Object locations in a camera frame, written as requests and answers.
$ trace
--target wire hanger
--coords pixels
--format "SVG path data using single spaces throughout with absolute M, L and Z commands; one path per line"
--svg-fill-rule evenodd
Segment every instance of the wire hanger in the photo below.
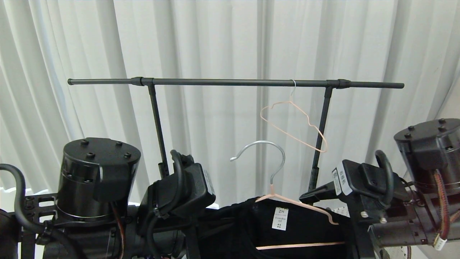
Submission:
M 271 126 L 273 126 L 275 129 L 277 129 L 277 130 L 281 131 L 282 133 L 288 135 L 289 137 L 291 137 L 291 138 L 297 140 L 298 142 L 300 142 L 300 143 L 302 143 L 302 144 L 304 144 L 304 145 L 306 145 L 306 146 L 308 146 L 308 147 L 311 147 L 311 148 L 313 148 L 313 149 L 315 149 L 315 150 L 317 150 L 317 151 L 319 151 L 319 152 L 321 152 L 321 153 L 325 153 L 325 152 L 328 151 L 328 141 L 326 140 L 326 138 L 324 137 L 324 135 L 321 133 L 321 131 L 318 129 L 318 127 L 316 127 L 315 125 L 312 125 L 312 124 L 310 123 L 310 117 L 308 116 L 308 114 L 307 114 L 306 112 L 304 112 L 299 106 L 297 106 L 297 105 L 294 103 L 293 94 L 294 94 L 294 92 L 295 92 L 295 90 L 296 90 L 296 88 L 297 88 L 297 83 L 296 83 L 295 80 L 293 80 L 293 79 L 292 79 L 292 81 L 294 82 L 294 89 L 292 90 L 292 92 L 291 92 L 291 94 L 290 94 L 290 96 L 289 96 L 289 101 L 276 102 L 276 103 L 272 104 L 271 107 L 270 107 L 270 105 L 265 106 L 264 108 L 262 108 L 262 110 L 260 110 L 260 118 L 261 118 L 262 120 L 266 121 L 266 122 L 267 122 L 268 124 L 270 124 Z M 297 110 L 301 111 L 301 112 L 307 117 L 308 125 L 309 125 L 310 127 L 315 128 L 316 131 L 317 131 L 317 132 L 319 133 L 319 135 L 321 136 L 321 138 L 324 140 L 324 145 L 325 145 L 324 150 L 317 149 L 316 147 L 314 147 L 314 146 L 312 146 L 312 145 L 310 145 L 310 144 L 308 144 L 308 143 L 306 143 L 306 142 L 300 140 L 299 138 L 294 137 L 293 135 L 291 135 L 291 134 L 285 132 L 284 130 L 280 129 L 278 126 L 274 125 L 274 124 L 273 124 L 271 121 L 269 121 L 268 119 L 264 118 L 264 116 L 262 115 L 262 112 L 263 112 L 265 109 L 267 109 L 267 108 L 273 109 L 273 107 L 274 107 L 275 105 L 281 104 L 281 103 L 292 104 Z
M 238 152 L 238 154 L 237 154 L 235 157 L 230 158 L 230 161 L 235 161 L 235 160 L 237 160 L 237 159 L 241 156 L 241 154 L 243 154 L 243 152 L 244 152 L 248 147 L 253 146 L 253 145 L 257 145 L 257 144 L 269 144 L 269 145 L 275 146 L 276 148 L 278 148 L 278 149 L 281 151 L 281 154 L 282 154 L 282 158 L 283 158 L 283 159 L 282 159 L 282 162 L 281 162 L 280 166 L 278 167 L 278 169 L 277 169 L 277 170 L 275 171 L 275 173 L 273 173 L 273 174 L 271 175 L 271 177 L 270 177 L 270 191 L 271 191 L 271 193 L 270 193 L 270 194 L 267 194 L 267 195 L 264 195 L 264 196 L 262 196 L 262 197 L 260 197 L 260 198 L 258 198 L 258 199 L 256 200 L 256 202 L 259 202 L 259 201 L 262 201 L 262 200 L 265 200 L 265 199 L 268 199 L 268 198 L 278 198 L 278 199 L 280 199 L 280 200 L 282 200 L 282 201 L 285 201 L 285 202 L 288 202 L 288 203 L 292 203 L 292 204 L 294 204 L 294 205 L 298 205 L 298 206 L 300 206 L 300 207 L 304 207 L 304 208 L 307 208 L 307 209 L 314 210 L 314 211 L 316 211 L 316 212 L 322 213 L 322 214 L 324 214 L 324 215 L 326 215 L 326 216 L 328 217 L 330 224 L 338 225 L 338 223 L 336 223 L 336 222 L 334 222 L 334 221 L 332 220 L 332 215 L 331 215 L 329 212 L 327 212 L 327 211 L 325 211 L 325 210 L 323 210 L 323 209 L 320 209 L 320 208 L 317 208 L 317 207 L 314 207 L 314 206 L 311 206 L 311 205 L 302 203 L 302 202 L 300 202 L 300 201 L 295 201 L 295 200 L 286 198 L 286 197 L 284 197 L 284 196 L 281 196 L 281 195 L 275 193 L 275 187 L 273 186 L 273 178 L 274 178 L 275 175 L 283 168 L 284 162 L 286 161 L 286 154 L 284 153 L 283 148 L 280 147 L 278 144 L 273 143 L 273 142 L 271 142 L 271 141 L 266 141 L 266 140 L 254 141 L 254 142 L 252 142 L 252 143 L 246 145 L 245 147 L 243 147 L 243 149 L 240 150 L 240 151 Z

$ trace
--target cylindrical motor housing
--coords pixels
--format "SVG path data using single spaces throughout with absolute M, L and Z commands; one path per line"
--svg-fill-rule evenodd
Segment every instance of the cylindrical motor housing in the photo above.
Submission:
M 436 193 L 433 172 L 439 170 L 448 195 L 460 193 L 460 119 L 439 119 L 410 126 L 394 139 L 414 185 Z
M 107 138 L 86 138 L 65 145 L 56 206 L 73 220 L 94 222 L 126 211 L 141 152 Z

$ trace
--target white curtain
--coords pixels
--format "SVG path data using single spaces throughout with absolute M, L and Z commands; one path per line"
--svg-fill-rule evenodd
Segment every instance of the white curtain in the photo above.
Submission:
M 55 192 L 67 142 L 125 141 L 143 154 L 131 195 L 139 201 L 159 179 L 161 161 L 147 88 L 69 86 L 67 78 L 345 78 L 406 86 L 334 90 L 318 185 L 332 180 L 342 159 L 373 163 L 376 149 L 404 175 L 393 135 L 437 116 L 458 76 L 459 56 L 458 1 L 5 0 L 0 162 L 19 167 L 34 192 Z M 271 146 L 229 158 L 255 140 L 276 142 L 287 155 L 276 191 L 296 199 L 307 191 L 314 151 L 259 118 L 262 107 L 288 100 L 291 90 L 157 86 L 167 151 L 190 153 L 207 168 L 223 206 L 268 192 L 281 161 Z M 323 88 L 297 88 L 294 95 L 316 125 L 323 95 Z M 292 106 L 267 114 L 315 144 L 315 130 Z M 458 109 L 449 116 L 460 117 Z M 14 186 L 12 177 L 0 176 L 2 186 Z

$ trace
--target white cable label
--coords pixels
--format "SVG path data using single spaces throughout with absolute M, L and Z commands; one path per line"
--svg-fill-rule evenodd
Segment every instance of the white cable label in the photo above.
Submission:
M 339 173 L 337 172 L 337 168 L 332 170 L 332 178 L 334 179 L 335 194 L 339 195 L 342 193 L 342 188 L 340 188 Z
M 444 247 L 444 245 L 446 244 L 446 242 L 447 242 L 447 240 L 444 240 L 444 239 L 442 239 L 442 238 L 439 237 L 439 238 L 436 240 L 436 243 L 434 244 L 434 249 L 440 251 L 440 250 Z
M 353 190 L 351 189 L 350 185 L 348 184 L 348 179 L 346 178 L 345 169 L 342 161 L 336 168 L 337 173 L 339 175 L 340 186 L 342 187 L 342 191 L 345 195 L 349 195 Z
M 276 207 L 271 228 L 286 231 L 289 209 Z

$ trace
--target vertical pole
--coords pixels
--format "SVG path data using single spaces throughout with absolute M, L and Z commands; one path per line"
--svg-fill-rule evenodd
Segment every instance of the vertical pole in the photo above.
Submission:
M 150 102 L 152 103 L 153 118 L 155 120 L 156 135 L 158 137 L 158 145 L 160 146 L 161 163 L 158 164 L 158 167 L 160 168 L 160 176 L 163 179 L 169 175 L 168 163 L 167 163 L 167 158 L 166 158 L 165 141 L 163 139 L 163 131 L 161 130 L 160 114 L 158 112 L 158 103 L 156 102 L 155 85 L 149 84 L 147 87 L 149 88 Z
M 326 127 L 326 119 L 328 118 L 328 111 L 329 111 L 329 103 L 331 101 L 331 96 L 332 96 L 332 86 L 326 87 L 326 90 L 324 91 L 324 102 L 322 103 L 322 111 L 321 111 L 321 120 L 319 123 L 319 131 L 324 134 L 324 128 Z M 321 150 L 321 145 L 322 145 L 322 137 L 318 133 L 318 137 L 316 139 L 316 148 Z M 311 176 L 310 176 L 310 183 L 308 185 L 308 191 L 312 191 L 316 189 L 316 184 L 318 182 L 318 174 L 319 174 L 319 168 L 318 168 L 318 163 L 319 163 L 319 155 L 320 152 L 315 150 L 315 156 L 313 157 L 313 166 L 311 168 Z

